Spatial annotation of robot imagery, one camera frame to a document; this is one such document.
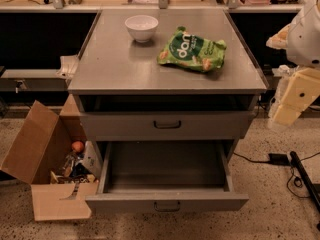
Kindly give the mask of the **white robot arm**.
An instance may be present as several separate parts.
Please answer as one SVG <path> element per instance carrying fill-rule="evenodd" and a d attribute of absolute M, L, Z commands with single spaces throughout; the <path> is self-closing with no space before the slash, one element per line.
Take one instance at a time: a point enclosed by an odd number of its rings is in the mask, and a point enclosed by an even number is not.
<path fill-rule="evenodd" d="M 269 110 L 271 129 L 285 129 L 320 96 L 320 0 L 307 0 L 290 24 L 268 39 L 266 45 L 284 49 L 290 70 L 281 65 L 275 102 Z"/>

